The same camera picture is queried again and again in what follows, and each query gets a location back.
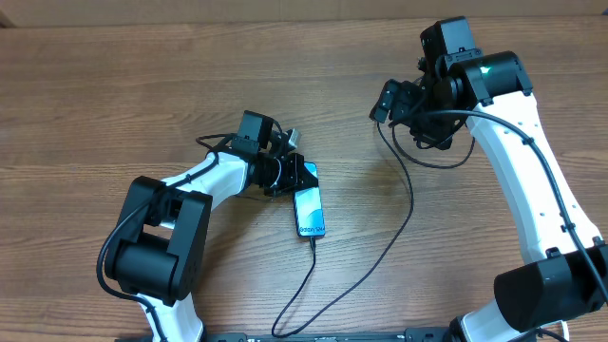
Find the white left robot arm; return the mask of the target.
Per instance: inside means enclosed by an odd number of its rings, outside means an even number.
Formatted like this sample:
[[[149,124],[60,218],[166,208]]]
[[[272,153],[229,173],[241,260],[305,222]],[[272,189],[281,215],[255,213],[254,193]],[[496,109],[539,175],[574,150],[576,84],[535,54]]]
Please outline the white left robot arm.
[[[277,198],[318,181],[297,153],[300,134],[277,120],[245,111],[235,133],[200,136],[205,159],[173,177],[134,179],[118,222],[96,262],[101,288],[136,302],[151,328],[150,341],[201,341],[206,330],[192,293],[212,211],[254,184]]]

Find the blue smartphone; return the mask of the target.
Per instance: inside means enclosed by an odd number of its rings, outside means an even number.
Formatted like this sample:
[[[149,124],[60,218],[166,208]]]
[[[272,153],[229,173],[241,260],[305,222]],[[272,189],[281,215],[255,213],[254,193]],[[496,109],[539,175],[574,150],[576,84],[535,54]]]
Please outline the blue smartphone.
[[[306,167],[318,178],[317,166],[305,161]],[[319,184],[315,188],[294,193],[295,229],[300,238],[320,238],[326,234]]]

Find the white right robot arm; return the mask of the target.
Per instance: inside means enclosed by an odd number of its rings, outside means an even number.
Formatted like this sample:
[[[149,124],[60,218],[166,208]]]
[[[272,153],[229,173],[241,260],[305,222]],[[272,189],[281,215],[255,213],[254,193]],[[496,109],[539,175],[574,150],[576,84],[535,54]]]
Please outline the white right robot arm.
[[[370,118],[406,126],[421,149],[449,149],[466,128],[503,189],[523,264],[496,276],[481,309],[442,329],[408,329],[407,340],[533,341],[553,323],[599,311],[607,244],[561,172],[523,62],[511,51],[484,54],[462,16],[436,22],[420,40],[420,79],[386,82]]]

